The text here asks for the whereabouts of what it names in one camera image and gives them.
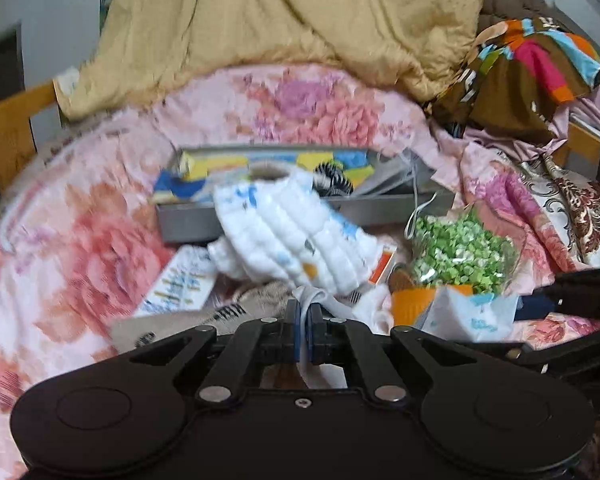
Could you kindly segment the dark grey cabinet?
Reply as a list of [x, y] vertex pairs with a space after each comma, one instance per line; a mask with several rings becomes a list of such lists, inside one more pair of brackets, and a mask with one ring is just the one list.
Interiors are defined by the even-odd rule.
[[19, 23], [0, 32], [0, 102], [26, 88], [20, 36]]

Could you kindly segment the mauve satin cloth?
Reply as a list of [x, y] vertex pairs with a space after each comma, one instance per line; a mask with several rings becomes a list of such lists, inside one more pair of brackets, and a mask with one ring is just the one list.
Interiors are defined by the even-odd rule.
[[543, 154], [553, 154], [565, 145], [570, 125], [581, 127], [592, 133], [595, 139], [600, 139], [600, 85], [588, 96], [577, 98], [556, 110], [553, 120], [548, 125], [550, 140], [546, 142], [532, 143], [511, 136], [494, 136], [486, 130], [469, 127], [465, 129], [463, 138], [484, 148], [503, 152], [514, 162], [528, 162]]

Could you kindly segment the white quilted baby cloth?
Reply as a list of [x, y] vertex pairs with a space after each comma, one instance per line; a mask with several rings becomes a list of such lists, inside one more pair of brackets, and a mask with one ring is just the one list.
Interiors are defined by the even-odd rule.
[[346, 296], [377, 266], [378, 239], [334, 211], [310, 174], [219, 185], [212, 200], [223, 234], [208, 245], [209, 256], [234, 280], [312, 285]]

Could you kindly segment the brown damask patterned cloth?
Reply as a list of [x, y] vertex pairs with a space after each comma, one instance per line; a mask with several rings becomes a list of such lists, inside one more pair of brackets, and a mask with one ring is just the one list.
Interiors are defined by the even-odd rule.
[[600, 268], [600, 184], [559, 167], [547, 154], [516, 167], [570, 257]]

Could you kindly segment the grey linen drawstring pouch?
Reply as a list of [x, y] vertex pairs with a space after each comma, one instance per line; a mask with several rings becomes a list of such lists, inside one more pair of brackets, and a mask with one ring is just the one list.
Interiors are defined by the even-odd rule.
[[277, 318], [283, 313], [291, 288], [284, 282], [245, 284], [213, 289], [199, 311], [178, 311], [125, 318], [110, 330], [112, 345], [118, 353], [134, 350], [199, 325], [209, 325], [229, 335], [245, 322]]

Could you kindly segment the brown multicolour striped garment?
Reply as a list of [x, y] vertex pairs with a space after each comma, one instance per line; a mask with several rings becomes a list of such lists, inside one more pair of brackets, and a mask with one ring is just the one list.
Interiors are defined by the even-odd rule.
[[467, 127], [542, 146], [558, 108], [600, 85], [600, 56], [552, 18], [496, 23], [480, 32], [453, 83], [431, 103], [448, 130]]

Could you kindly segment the orange plastic cap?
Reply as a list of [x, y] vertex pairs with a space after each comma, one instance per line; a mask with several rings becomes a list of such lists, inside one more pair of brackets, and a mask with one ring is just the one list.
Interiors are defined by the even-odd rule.
[[413, 325], [434, 301], [438, 287], [421, 287], [398, 290], [391, 294], [393, 326]]

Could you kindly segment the pink floral bedspread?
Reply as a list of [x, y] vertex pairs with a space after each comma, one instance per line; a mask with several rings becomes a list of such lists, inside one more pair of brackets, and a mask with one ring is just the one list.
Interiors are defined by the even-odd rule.
[[172, 252], [151, 203], [160, 169], [186, 146], [324, 144], [394, 155], [411, 148], [459, 205], [484, 200], [526, 233], [514, 287], [580, 266], [503, 152], [454, 139], [396, 92], [319, 65], [229, 68], [153, 106], [82, 125], [41, 156], [0, 209], [0, 479], [24, 471], [9, 431], [37, 382], [107, 359]]

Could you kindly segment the wooden bed rail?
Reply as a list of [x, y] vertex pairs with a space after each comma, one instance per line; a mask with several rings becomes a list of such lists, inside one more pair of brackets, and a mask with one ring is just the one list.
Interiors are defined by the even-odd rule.
[[1, 192], [12, 184], [35, 156], [30, 119], [50, 107], [57, 107], [55, 88], [51, 81], [0, 102]]

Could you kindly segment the yellow dotted quilt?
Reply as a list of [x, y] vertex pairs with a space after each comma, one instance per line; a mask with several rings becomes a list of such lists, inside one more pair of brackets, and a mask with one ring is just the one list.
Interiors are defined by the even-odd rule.
[[97, 51], [57, 86], [72, 120], [158, 101], [220, 68], [321, 63], [424, 102], [451, 81], [483, 0], [112, 0]]

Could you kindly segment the blue white tissue packet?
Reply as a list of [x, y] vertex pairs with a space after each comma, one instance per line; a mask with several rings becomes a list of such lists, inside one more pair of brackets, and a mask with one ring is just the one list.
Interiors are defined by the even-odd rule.
[[459, 342], [499, 342], [512, 332], [520, 297], [492, 292], [465, 296], [451, 286], [437, 289], [414, 327]]

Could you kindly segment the orange white small box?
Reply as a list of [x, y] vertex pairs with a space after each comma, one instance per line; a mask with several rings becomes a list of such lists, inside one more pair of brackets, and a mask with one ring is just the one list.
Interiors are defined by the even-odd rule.
[[392, 245], [385, 245], [382, 248], [377, 266], [373, 270], [372, 274], [370, 274], [370, 278], [368, 279], [370, 284], [377, 286], [388, 278], [388, 275], [392, 270], [397, 251], [398, 248]]

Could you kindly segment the colourful cloth inside box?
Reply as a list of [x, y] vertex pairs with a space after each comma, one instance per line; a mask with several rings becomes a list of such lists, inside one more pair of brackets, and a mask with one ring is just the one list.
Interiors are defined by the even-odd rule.
[[240, 181], [275, 181], [292, 174], [310, 174], [321, 162], [334, 162], [351, 180], [353, 192], [376, 174], [366, 150], [310, 148], [238, 148], [238, 150], [181, 150], [160, 171], [151, 201], [158, 204], [212, 202], [219, 185]]

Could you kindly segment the green bead bag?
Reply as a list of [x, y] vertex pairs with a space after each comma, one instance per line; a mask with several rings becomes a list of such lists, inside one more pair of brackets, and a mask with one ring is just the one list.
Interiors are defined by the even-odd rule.
[[514, 240], [495, 233], [467, 207], [453, 217], [415, 221], [411, 271], [422, 286], [467, 285], [473, 292], [502, 292], [519, 260]]

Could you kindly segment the black white striped sock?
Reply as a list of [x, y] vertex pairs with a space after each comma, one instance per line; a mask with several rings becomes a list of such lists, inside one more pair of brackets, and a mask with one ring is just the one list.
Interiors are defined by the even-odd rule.
[[319, 196], [344, 197], [353, 192], [351, 180], [334, 162], [321, 162], [313, 170], [313, 188]]

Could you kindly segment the grey shallow cardboard box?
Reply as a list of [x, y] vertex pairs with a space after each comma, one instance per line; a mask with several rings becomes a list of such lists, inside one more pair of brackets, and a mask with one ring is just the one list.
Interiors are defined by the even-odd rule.
[[180, 148], [160, 171], [151, 196], [163, 240], [216, 240], [230, 208], [272, 218], [335, 216], [354, 226], [406, 223], [419, 211], [445, 214], [453, 195], [404, 150], [309, 145], [225, 145]]

